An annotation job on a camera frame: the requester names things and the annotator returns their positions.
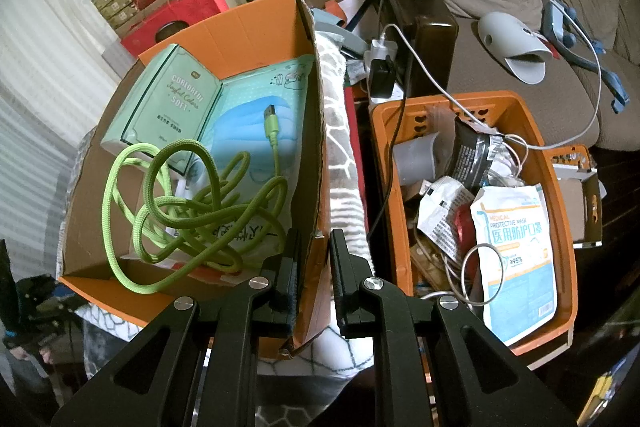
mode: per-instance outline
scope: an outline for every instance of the usb connector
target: usb connector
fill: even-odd
[[[276,115],[276,108],[272,104],[264,110],[264,135],[269,139],[272,147],[278,144],[279,132],[278,116]]]

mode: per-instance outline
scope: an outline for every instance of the green braided cable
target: green braided cable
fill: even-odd
[[[278,216],[287,196],[287,181],[286,178],[280,176],[277,142],[275,145],[272,144],[272,150],[275,167],[274,177],[268,180],[251,200],[244,203],[238,203],[239,194],[231,192],[248,171],[250,163],[248,152],[238,153],[222,173],[218,174],[209,151],[196,140],[178,140],[162,150],[154,145],[141,143],[131,145],[122,151],[111,166],[102,198],[104,249],[116,279],[131,291],[151,294],[162,291],[202,264],[229,273],[241,270],[243,266],[242,255],[257,247],[271,231],[278,236],[279,248],[282,249],[286,233],[278,221]],[[178,151],[193,152],[199,156],[209,175],[209,185],[191,200],[177,198],[172,193],[169,167],[166,161],[169,156]],[[139,152],[153,156],[154,159],[149,163],[139,158],[130,157]],[[117,187],[118,173],[124,166],[146,168],[143,181],[145,203],[137,214],[131,212]],[[227,179],[233,171],[235,174],[232,178]],[[162,188],[164,193],[162,196],[155,197],[154,195],[156,182],[159,182]],[[160,263],[178,249],[192,256],[192,259],[158,282],[148,285],[133,282],[120,268],[113,248],[111,200],[116,203],[132,224],[134,249],[142,261],[153,264]],[[148,222],[149,217],[153,219],[153,222]],[[266,222],[265,225],[254,238],[244,243],[242,247],[231,247],[229,243],[244,230],[244,227],[254,217],[263,219]],[[221,225],[228,223],[233,223],[233,225],[226,230],[222,237],[217,237],[214,231],[219,229]],[[178,237],[167,233],[164,227],[177,230]],[[160,248],[160,251],[156,254],[148,253],[143,245],[143,236],[151,240]]]

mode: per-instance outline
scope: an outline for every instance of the brown sofa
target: brown sofa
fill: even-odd
[[[425,1],[422,5],[424,11],[413,6],[414,15],[428,15],[432,5],[433,1]],[[495,89],[517,92],[526,101],[546,143],[575,136],[585,128],[596,102],[596,74],[571,66],[564,58],[560,58],[548,62],[543,82],[536,86],[523,84],[501,67],[482,46],[476,20],[462,17],[454,19],[458,24],[458,36],[450,64],[449,92]],[[579,43],[575,49],[578,54],[591,58],[585,45]],[[605,149],[640,150],[640,67],[616,51],[618,49],[615,46],[599,58],[604,67],[618,74],[631,102],[621,114],[613,113],[610,107],[613,97],[603,86],[598,120],[577,142],[587,147],[595,144]],[[425,61],[428,63],[429,58],[425,57]]]

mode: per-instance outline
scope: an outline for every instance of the black charger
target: black charger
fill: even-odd
[[[396,83],[396,65],[387,55],[385,58],[374,58],[369,67],[369,96],[371,98],[389,98],[394,92]]]

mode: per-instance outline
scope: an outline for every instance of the black package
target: black package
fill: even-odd
[[[494,160],[502,136],[478,132],[456,117],[456,139],[446,175],[473,194],[486,185],[486,172]]]

